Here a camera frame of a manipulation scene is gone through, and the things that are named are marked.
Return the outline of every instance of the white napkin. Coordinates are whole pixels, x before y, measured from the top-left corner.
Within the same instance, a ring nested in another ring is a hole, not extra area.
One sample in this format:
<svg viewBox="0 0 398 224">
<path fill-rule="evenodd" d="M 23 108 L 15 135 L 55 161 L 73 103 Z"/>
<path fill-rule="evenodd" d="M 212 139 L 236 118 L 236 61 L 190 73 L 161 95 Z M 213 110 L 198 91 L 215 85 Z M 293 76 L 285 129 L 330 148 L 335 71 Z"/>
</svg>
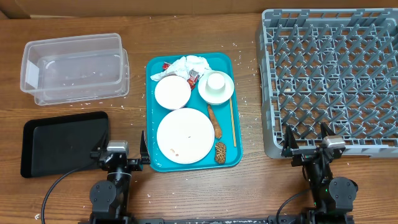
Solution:
<svg viewBox="0 0 398 224">
<path fill-rule="evenodd" d="M 189 55 L 176 60 L 169 68 L 151 76 L 150 79 L 158 82 L 168 75 L 178 75 L 185 80 L 188 80 L 190 78 L 189 73 L 191 70 L 196 71 L 200 78 L 205 72 L 211 70 L 211 68 L 205 58 Z"/>
</svg>

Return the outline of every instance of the blue tray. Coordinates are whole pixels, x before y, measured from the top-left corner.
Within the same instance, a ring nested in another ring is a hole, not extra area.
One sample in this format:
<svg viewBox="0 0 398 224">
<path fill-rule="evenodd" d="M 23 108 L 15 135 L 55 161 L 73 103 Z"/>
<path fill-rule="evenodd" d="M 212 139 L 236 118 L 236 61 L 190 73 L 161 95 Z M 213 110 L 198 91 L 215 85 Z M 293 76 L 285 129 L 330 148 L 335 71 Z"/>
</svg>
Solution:
<svg viewBox="0 0 398 224">
<path fill-rule="evenodd" d="M 232 64 L 229 57 L 222 53 L 208 53 L 208 54 L 195 54 L 196 56 L 204 57 L 207 59 L 211 69 L 222 71 L 231 76 L 232 80 Z M 163 71 L 162 66 L 164 62 L 173 63 L 177 59 L 186 55 L 173 55 L 153 58 L 148 62 L 146 66 L 146 88 L 147 88 L 147 145 L 148 151 L 151 157 L 151 167 L 159 172 L 171 172 L 171 171 L 182 171 L 182 170 L 197 170 L 197 169 L 209 169 L 209 168 L 220 168 L 220 167 L 231 167 L 235 166 L 243 156 L 241 128 L 239 125 L 238 107 L 236 103 L 235 91 L 232 95 L 232 105 L 234 112 L 234 125 L 236 135 L 236 146 L 233 143 L 232 134 L 232 122 L 231 122 L 231 110 L 229 107 L 229 101 L 222 105 L 212 106 L 216 118 L 221 126 L 223 137 L 218 140 L 215 139 L 213 148 L 202 160 L 193 164 L 178 164 L 167 159 L 160 151 L 157 141 L 156 132 L 159 127 L 160 121 L 170 112 L 169 110 L 161 107 L 155 100 L 155 87 L 157 82 L 150 79 L 151 75 Z M 187 108 L 193 108 L 201 111 L 208 117 L 207 103 L 200 97 L 198 88 L 193 89 L 191 98 L 189 99 Z M 218 164 L 215 161 L 215 144 L 221 141 L 226 145 L 226 161 L 225 164 Z"/>
</svg>

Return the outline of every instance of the clear plastic container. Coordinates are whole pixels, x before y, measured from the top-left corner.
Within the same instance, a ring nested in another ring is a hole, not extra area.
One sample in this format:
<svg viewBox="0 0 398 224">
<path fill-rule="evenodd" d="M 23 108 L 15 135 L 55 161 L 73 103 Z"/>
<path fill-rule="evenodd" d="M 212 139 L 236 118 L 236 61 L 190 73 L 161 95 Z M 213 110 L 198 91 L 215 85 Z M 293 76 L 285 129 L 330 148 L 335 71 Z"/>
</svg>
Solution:
<svg viewBox="0 0 398 224">
<path fill-rule="evenodd" d="M 38 105 L 125 96 L 129 60 L 119 34 L 38 40 L 25 46 L 21 90 Z"/>
</svg>

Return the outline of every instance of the gray plastic crate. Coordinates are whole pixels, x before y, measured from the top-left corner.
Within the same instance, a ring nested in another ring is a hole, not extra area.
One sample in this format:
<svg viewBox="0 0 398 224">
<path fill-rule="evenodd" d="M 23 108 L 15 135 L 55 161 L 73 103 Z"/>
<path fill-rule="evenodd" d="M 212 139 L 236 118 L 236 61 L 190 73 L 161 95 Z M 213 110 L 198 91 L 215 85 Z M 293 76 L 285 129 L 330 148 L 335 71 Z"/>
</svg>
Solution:
<svg viewBox="0 0 398 224">
<path fill-rule="evenodd" d="M 281 158 L 286 125 L 300 147 L 319 123 L 345 154 L 398 157 L 398 9 L 268 9 L 256 33 L 264 149 Z"/>
</svg>

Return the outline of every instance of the wooden table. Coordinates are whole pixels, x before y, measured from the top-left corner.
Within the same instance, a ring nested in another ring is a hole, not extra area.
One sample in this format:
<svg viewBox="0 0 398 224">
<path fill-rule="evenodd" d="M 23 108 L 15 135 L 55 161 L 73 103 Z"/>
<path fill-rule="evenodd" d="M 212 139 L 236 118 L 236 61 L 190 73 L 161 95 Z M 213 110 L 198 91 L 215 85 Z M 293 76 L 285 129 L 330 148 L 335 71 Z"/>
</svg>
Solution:
<svg viewBox="0 0 398 224">
<path fill-rule="evenodd" d="M 261 128 L 261 88 L 256 66 L 254 33 L 260 14 L 222 16 L 142 16 L 88 19 L 0 21 L 0 222 L 35 220 L 45 193 L 59 177 L 24 179 L 20 159 L 22 128 L 30 119 L 103 110 L 109 114 L 111 139 L 129 141 L 138 156 L 140 134 L 146 128 L 145 67 L 160 55 L 224 52 L 233 62 L 244 147 L 242 161 L 228 169 L 157 173 L 149 166 L 133 175 L 129 210 L 138 218 L 239 218 L 274 215 L 291 195 L 307 188 L 301 167 L 264 154 Z M 37 106 L 19 89 L 24 46 L 28 41 L 74 35 L 118 33 L 130 63 L 126 98 L 56 106 Z M 397 223 L 398 163 L 394 159 L 344 157 L 333 161 L 335 176 L 359 185 L 353 215 L 357 223 Z M 91 212 L 91 186 L 106 178 L 92 170 L 73 174 L 52 192 L 47 223 L 76 223 Z M 310 196 L 288 204 L 283 213 L 310 206 Z"/>
</svg>

